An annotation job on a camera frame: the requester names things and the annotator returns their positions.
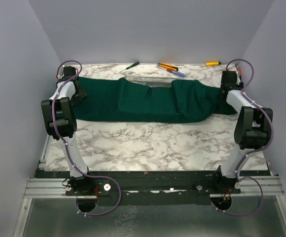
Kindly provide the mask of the dark green surgical drape cloth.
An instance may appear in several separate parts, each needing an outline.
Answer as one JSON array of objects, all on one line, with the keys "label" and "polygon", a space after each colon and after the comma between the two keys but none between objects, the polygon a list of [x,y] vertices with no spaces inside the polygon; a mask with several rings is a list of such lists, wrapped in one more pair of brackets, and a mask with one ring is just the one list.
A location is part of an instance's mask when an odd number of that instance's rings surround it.
[{"label": "dark green surgical drape cloth", "polygon": [[85,121],[193,123],[212,114],[234,115],[219,102],[219,88],[198,80],[174,80],[170,87],[149,87],[118,80],[80,78],[87,97],[73,106],[75,117]]}]

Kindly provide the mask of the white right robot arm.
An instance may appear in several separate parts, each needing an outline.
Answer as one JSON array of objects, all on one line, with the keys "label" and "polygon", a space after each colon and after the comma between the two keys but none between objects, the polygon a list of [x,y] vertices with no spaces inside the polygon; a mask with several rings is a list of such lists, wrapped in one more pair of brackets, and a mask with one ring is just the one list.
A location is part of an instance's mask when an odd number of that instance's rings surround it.
[{"label": "white right robot arm", "polygon": [[238,120],[234,130],[236,145],[213,176],[212,188],[217,193],[235,187],[249,155],[261,152],[273,140],[273,110],[255,103],[243,88],[244,84],[237,82],[235,71],[222,72],[218,105],[220,109],[233,109],[238,113]]}]

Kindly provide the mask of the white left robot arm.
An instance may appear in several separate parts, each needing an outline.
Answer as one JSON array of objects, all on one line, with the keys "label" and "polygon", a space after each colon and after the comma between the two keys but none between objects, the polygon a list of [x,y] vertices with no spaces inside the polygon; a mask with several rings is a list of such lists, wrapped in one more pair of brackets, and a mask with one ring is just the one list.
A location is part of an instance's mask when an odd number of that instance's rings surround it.
[{"label": "white left robot arm", "polygon": [[72,66],[64,66],[63,74],[57,75],[55,93],[41,102],[44,125],[48,135],[61,146],[70,169],[68,183],[64,185],[69,195],[90,195],[94,192],[94,182],[86,177],[88,166],[78,148],[77,122],[73,105],[87,94],[78,83],[80,71]]}]

